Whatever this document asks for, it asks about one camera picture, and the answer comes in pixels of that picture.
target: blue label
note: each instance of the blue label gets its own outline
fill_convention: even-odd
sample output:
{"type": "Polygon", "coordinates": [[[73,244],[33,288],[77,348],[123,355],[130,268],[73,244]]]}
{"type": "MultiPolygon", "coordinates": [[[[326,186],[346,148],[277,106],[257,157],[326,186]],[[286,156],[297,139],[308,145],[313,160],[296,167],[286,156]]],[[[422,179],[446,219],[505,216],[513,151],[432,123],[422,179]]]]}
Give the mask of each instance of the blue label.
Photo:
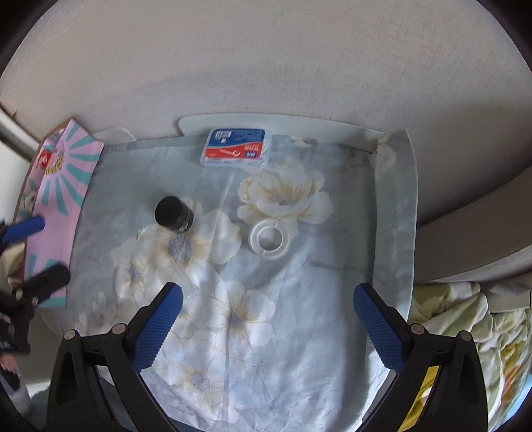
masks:
{"type": "Polygon", "coordinates": [[[209,147],[228,147],[246,143],[264,142],[262,129],[216,129],[212,131],[209,147]]]}

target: screw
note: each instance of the screw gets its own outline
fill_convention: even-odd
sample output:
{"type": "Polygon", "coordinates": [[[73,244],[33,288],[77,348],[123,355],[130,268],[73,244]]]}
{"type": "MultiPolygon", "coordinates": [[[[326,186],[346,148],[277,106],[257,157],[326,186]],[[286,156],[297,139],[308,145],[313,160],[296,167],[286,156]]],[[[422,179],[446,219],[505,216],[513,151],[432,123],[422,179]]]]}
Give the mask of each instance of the screw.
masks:
{"type": "Polygon", "coordinates": [[[76,337],[76,331],[74,329],[67,330],[65,334],[63,335],[63,337],[66,340],[72,340],[76,337]]]}
{"type": "Polygon", "coordinates": [[[412,333],[415,335],[422,335],[425,333],[425,328],[421,324],[412,324],[410,330],[412,330],[412,333]]]}
{"type": "Polygon", "coordinates": [[[116,324],[115,326],[113,326],[113,328],[111,329],[111,331],[115,334],[115,335],[121,335],[122,333],[124,333],[126,331],[127,327],[125,324],[116,324]]]}
{"type": "Polygon", "coordinates": [[[470,341],[472,339],[471,333],[469,333],[468,331],[465,331],[465,330],[460,332],[460,337],[463,340],[466,340],[466,341],[470,341]]]}

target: white tape roll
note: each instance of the white tape roll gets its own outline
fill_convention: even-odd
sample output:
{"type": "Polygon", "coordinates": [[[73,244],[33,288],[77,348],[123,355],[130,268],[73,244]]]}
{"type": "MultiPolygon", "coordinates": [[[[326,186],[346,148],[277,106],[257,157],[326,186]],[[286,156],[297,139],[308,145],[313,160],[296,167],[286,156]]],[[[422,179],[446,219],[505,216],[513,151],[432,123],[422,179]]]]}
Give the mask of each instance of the white tape roll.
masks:
{"type": "Polygon", "coordinates": [[[288,252],[290,233],[277,219],[262,219],[251,227],[250,248],[265,260],[278,260],[288,252]]]}

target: light blue cloth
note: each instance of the light blue cloth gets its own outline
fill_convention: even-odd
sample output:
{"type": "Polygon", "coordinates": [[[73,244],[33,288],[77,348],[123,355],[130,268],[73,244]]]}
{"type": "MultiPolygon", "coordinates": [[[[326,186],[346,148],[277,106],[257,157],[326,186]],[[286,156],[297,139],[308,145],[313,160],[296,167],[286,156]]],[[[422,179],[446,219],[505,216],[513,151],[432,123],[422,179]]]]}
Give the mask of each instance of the light blue cloth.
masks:
{"type": "Polygon", "coordinates": [[[42,313],[58,333],[100,333],[174,278],[185,310],[143,372],[168,415],[206,431],[353,430],[387,374],[353,311],[353,288],[371,282],[403,316],[410,307],[417,177],[408,135],[382,136],[372,155],[274,136],[260,173],[200,167],[203,144],[104,149],[79,218],[68,309],[42,313]],[[155,224],[166,195],[194,210],[187,236],[155,224]],[[279,260],[247,244],[262,217],[292,235],[279,260]]]}

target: barcode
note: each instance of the barcode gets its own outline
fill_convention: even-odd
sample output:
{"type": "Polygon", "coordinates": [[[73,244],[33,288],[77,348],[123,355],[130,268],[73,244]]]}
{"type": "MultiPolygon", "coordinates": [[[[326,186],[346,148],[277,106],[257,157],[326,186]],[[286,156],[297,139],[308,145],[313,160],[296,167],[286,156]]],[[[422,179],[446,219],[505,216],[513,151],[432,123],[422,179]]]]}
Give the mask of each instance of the barcode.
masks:
{"type": "Polygon", "coordinates": [[[230,130],[219,130],[214,135],[214,139],[220,139],[220,138],[229,138],[231,136],[230,130]]]}

